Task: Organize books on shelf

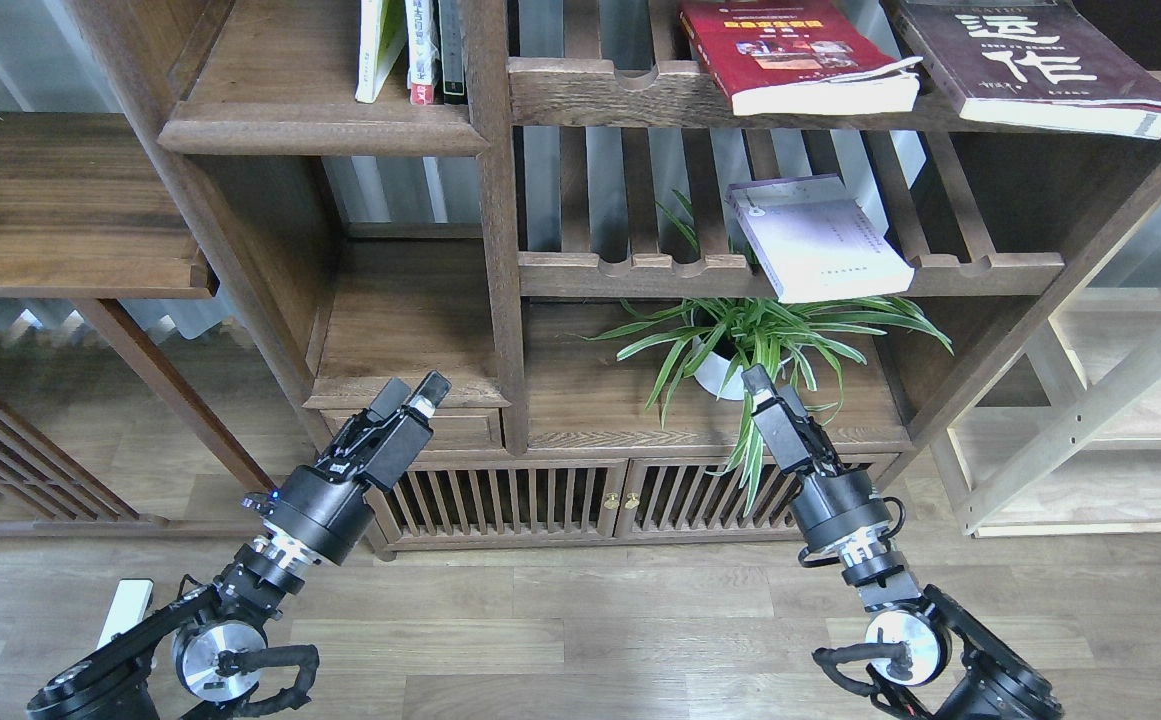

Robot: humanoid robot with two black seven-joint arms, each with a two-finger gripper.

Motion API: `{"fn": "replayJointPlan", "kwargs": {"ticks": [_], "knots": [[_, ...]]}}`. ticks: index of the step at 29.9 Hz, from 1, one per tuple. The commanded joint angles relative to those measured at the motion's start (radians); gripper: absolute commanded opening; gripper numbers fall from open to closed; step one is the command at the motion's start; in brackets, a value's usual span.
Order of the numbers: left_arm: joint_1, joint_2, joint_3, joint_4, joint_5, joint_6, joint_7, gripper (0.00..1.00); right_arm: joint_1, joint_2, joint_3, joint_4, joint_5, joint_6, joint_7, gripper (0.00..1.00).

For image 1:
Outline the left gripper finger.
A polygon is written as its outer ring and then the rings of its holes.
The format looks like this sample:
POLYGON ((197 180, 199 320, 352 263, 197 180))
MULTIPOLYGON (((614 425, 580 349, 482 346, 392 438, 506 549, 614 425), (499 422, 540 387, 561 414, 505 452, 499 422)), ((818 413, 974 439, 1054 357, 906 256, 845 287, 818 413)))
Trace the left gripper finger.
POLYGON ((408 406, 411 406, 414 413, 419 413, 424 418, 433 418, 438 406, 442 405, 449 389, 450 383, 447 377, 444 377, 439 372, 430 372, 417 384, 414 393, 411 393, 411 396, 408 397, 408 406))
POLYGON ((368 406, 368 418, 370 422, 387 422, 410 396, 411 388, 401 377, 391 377, 380 389, 378 395, 368 406))

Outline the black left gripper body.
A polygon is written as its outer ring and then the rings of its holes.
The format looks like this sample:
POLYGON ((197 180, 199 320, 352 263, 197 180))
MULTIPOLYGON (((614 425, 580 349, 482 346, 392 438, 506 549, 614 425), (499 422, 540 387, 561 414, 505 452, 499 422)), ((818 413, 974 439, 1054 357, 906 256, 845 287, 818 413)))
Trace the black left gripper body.
POLYGON ((264 518, 271 537, 255 550, 279 566, 341 566, 374 511, 366 492, 389 491, 430 442, 433 405, 368 406, 342 424, 313 465, 300 465, 279 489, 251 492, 241 506, 264 518))

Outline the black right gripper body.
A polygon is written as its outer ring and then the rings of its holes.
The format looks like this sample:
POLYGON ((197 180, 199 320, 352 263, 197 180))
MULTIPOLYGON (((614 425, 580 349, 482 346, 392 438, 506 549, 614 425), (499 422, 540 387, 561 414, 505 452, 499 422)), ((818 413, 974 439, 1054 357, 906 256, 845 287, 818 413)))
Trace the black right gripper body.
POLYGON ((906 520, 903 503, 878 496, 867 471, 842 465, 789 386, 755 387, 755 425, 781 471, 798 480, 789 507, 807 542, 800 566, 904 568, 903 553, 890 543, 906 520))

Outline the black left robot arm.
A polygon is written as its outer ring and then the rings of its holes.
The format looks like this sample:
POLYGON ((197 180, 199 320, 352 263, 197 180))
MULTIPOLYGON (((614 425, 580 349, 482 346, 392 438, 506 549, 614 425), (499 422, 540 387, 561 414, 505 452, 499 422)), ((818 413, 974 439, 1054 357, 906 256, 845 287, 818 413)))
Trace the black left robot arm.
POLYGON ((320 562, 342 564, 375 512, 370 489, 387 492, 430 442, 433 413, 449 382, 432 372, 416 389, 394 377, 353 415, 312 465, 243 505, 265 533, 237 550, 211 582, 192 588, 131 629, 55 676, 27 703, 31 719, 156 719, 147 678, 156 647, 173 639, 172 665, 197 705, 192 719, 265 717, 309 703, 319 651, 272 647, 264 626, 320 562))

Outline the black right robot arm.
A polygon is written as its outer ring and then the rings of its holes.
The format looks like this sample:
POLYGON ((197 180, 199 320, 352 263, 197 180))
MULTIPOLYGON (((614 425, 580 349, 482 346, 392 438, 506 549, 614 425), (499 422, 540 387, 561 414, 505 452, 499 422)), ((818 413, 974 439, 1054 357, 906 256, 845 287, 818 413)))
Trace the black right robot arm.
POLYGON ((903 516, 888 512, 867 471, 842 465, 794 389, 776 388, 760 365, 743 379, 767 449, 795 480, 800 564, 841 564, 872 615, 863 642, 813 653, 827 678, 899 719, 1063 717, 1041 674, 949 593, 918 585, 892 543, 903 516))

